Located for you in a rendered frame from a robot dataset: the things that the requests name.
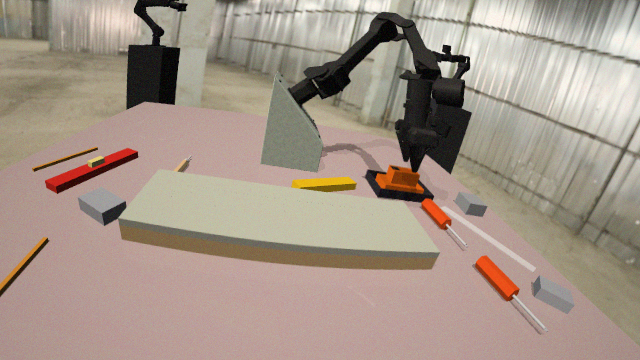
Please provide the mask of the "orange-handled awl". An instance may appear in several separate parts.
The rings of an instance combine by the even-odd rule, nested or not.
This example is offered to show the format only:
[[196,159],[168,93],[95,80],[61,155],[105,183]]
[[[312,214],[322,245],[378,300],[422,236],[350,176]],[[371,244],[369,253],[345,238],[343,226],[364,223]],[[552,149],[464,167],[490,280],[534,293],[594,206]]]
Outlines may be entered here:
[[440,229],[452,231],[458,240],[467,248],[467,244],[461,239],[456,232],[450,227],[451,219],[447,216],[436,204],[430,199],[425,199],[422,203],[424,211],[432,218],[432,220],[439,226]]
[[536,321],[537,324],[540,325],[545,332],[549,331],[517,297],[520,289],[507,277],[507,275],[503,273],[503,271],[499,269],[499,267],[495,265],[495,263],[492,262],[492,260],[487,257],[487,255],[481,256],[480,259],[476,261],[475,268],[482,273],[484,278],[492,284],[495,290],[497,290],[497,292],[500,293],[506,301],[511,301],[514,298],[515,301],[518,302],[518,304],[530,315],[532,319]]

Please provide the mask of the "beige panel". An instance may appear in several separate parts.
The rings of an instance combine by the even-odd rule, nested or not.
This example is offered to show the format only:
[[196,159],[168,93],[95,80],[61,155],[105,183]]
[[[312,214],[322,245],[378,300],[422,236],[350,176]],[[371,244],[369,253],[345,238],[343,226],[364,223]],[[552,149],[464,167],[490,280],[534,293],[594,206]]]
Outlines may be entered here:
[[428,270],[440,254],[403,201],[165,169],[118,222],[126,241],[264,263]]

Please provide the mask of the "white flat bar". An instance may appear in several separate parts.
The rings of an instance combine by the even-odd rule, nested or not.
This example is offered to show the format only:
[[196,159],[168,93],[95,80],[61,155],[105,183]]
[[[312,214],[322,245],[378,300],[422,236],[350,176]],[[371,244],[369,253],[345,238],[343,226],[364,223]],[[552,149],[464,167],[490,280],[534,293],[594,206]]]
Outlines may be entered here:
[[465,220],[465,218],[462,218],[457,213],[454,213],[452,210],[450,210],[450,208],[445,206],[445,207],[441,207],[440,209],[445,211],[447,214],[451,215],[452,217],[454,217],[457,221],[460,221],[463,225],[466,225],[466,227],[468,227],[469,229],[473,230],[473,232],[476,232],[482,238],[485,238],[485,240],[489,241],[490,244],[493,244],[494,246],[499,248],[501,251],[506,253],[506,255],[509,255],[509,257],[512,257],[512,259],[515,259],[515,261],[517,261],[520,264],[522,264],[522,266],[524,266],[527,269],[529,269],[529,271],[534,272],[534,270],[536,270],[536,267],[534,267],[532,264],[530,265],[530,263],[525,261],[525,259],[522,259],[522,257],[518,256],[517,254],[515,254],[514,252],[512,252],[511,250],[509,250],[508,248],[503,246],[501,243],[496,241],[494,238],[490,237],[490,235],[488,236],[481,229],[478,229],[472,223],[470,223],[467,220]]

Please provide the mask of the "tan wooden awl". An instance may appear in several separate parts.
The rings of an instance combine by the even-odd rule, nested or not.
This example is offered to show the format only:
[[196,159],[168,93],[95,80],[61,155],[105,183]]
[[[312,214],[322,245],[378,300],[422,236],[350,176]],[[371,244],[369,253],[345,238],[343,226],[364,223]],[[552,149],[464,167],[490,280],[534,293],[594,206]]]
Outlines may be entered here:
[[[192,157],[192,156],[190,156],[190,157],[189,157],[189,159],[190,159],[191,157]],[[175,168],[175,170],[174,170],[174,171],[176,171],[176,172],[182,172],[182,171],[185,169],[185,167],[188,165],[188,163],[189,163],[189,159],[185,159],[185,160],[183,160],[183,161],[182,161],[182,163],[180,163],[180,164]]]

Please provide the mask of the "thin orange rod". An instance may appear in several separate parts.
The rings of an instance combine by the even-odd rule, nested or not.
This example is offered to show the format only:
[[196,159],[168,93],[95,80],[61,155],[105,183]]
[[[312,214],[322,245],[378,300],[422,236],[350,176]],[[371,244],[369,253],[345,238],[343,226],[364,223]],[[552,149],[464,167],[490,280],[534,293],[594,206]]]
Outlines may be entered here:
[[37,167],[32,168],[32,170],[33,170],[33,172],[36,172],[36,171],[38,171],[39,169],[44,169],[44,168],[46,168],[46,167],[48,167],[48,166],[53,166],[53,165],[58,164],[58,163],[60,163],[60,162],[65,162],[65,161],[70,160],[70,159],[72,159],[72,158],[75,158],[75,157],[82,156],[82,155],[88,154],[88,153],[90,153],[90,152],[93,152],[93,151],[95,151],[95,150],[98,150],[98,147],[93,147],[93,148],[91,148],[91,149],[88,149],[88,150],[85,150],[85,151],[79,152],[79,153],[77,153],[77,154],[69,155],[69,156],[63,157],[63,158],[61,158],[61,159],[51,161],[51,162],[49,162],[49,163],[39,165],[39,166],[37,166]]
[[8,287],[15,281],[19,274],[28,266],[34,257],[43,249],[43,247],[49,242],[48,238],[43,237],[39,243],[27,254],[27,256],[21,260],[16,268],[2,281],[0,284],[0,296],[8,289]]

